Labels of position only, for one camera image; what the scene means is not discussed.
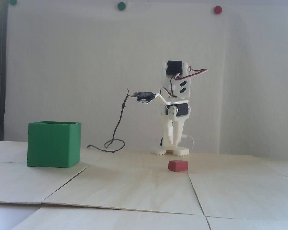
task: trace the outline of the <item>white 3d-printed robot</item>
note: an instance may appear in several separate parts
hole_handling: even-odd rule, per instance
[[[174,155],[189,154],[189,149],[178,147],[181,140],[185,120],[189,118],[191,108],[188,104],[190,97],[191,77],[206,72],[207,69],[193,70],[186,62],[168,61],[164,64],[162,88],[160,93],[137,92],[131,97],[137,97],[137,102],[149,103],[154,100],[159,104],[158,113],[163,127],[162,146],[152,147],[151,152],[163,155],[172,151]]]

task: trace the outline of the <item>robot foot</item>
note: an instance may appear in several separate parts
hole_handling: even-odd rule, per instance
[[[156,155],[164,155],[166,153],[166,150],[162,146],[156,146],[151,147],[150,152]]]
[[[184,147],[177,147],[177,149],[175,150],[165,150],[162,146],[157,146],[157,147],[151,147],[150,152],[156,155],[164,155],[167,152],[172,152],[176,156],[189,155],[189,149]]]
[[[184,147],[177,147],[177,149],[173,150],[173,154],[176,156],[189,155],[189,149]]]

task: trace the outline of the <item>green cube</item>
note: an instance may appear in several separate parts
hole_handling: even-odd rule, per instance
[[[80,161],[81,123],[29,123],[27,166],[70,168]]]

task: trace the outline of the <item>red block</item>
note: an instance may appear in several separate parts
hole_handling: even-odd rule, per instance
[[[168,161],[168,168],[174,172],[186,171],[188,170],[188,161],[170,160]]]

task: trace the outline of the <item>plywood board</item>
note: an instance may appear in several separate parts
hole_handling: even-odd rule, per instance
[[[13,230],[209,230],[203,215],[150,213],[94,208],[39,209]]]
[[[263,163],[288,176],[288,160],[258,158]]]
[[[26,163],[27,150],[27,142],[0,141],[0,161]]]
[[[115,153],[101,152],[94,148],[81,149],[81,161],[106,168],[155,168],[167,169],[169,160],[181,160],[173,154],[156,155],[148,151],[120,150]]]
[[[71,168],[44,168],[0,162],[0,202],[41,203],[86,167],[84,163]]]
[[[288,221],[207,217],[211,230],[288,230]]]
[[[250,155],[190,154],[183,156],[193,173],[233,173],[261,176],[284,176],[272,167]]]
[[[10,230],[37,211],[40,205],[0,204],[0,230]]]
[[[206,216],[288,220],[288,177],[189,173]]]
[[[202,215],[186,172],[88,167],[43,203]]]

